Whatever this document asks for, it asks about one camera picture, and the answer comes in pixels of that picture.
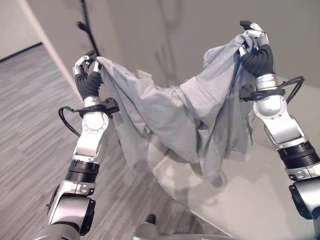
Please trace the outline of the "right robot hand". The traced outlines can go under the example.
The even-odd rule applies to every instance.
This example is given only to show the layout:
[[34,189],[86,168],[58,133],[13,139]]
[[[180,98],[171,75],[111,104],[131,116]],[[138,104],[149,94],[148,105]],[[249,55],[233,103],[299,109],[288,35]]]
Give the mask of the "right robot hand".
[[241,20],[240,26],[244,34],[256,40],[257,49],[253,53],[247,50],[248,45],[242,44],[238,51],[244,69],[255,78],[264,75],[275,75],[274,56],[267,33],[256,23],[250,20]]

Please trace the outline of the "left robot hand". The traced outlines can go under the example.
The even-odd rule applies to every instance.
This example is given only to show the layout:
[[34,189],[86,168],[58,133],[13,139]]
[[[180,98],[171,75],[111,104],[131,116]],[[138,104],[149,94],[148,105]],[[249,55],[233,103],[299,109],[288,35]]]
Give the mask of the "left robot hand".
[[91,49],[73,65],[74,82],[82,100],[99,96],[99,89],[103,83],[101,77],[103,65],[96,59],[96,51]]

